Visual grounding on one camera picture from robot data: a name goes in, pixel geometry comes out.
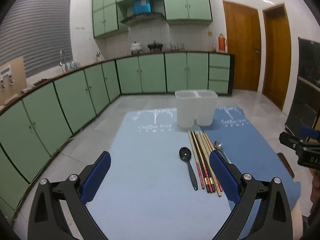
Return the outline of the person's right hand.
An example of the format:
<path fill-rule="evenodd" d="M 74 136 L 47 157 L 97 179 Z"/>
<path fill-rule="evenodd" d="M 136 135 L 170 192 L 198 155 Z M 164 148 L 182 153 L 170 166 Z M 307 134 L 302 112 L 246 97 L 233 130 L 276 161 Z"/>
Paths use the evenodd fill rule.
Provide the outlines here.
<path fill-rule="evenodd" d="M 311 192 L 311 196 L 310 196 L 310 200 L 313 203 L 312 208 L 310 210 L 310 212 L 312 212 L 314 210 L 317 202 L 319 201 L 319 197 L 320 197 L 320 179 L 319 179 L 319 171 L 317 171 L 316 169 L 310 168 L 310 172 L 313 176 L 312 192 Z"/>

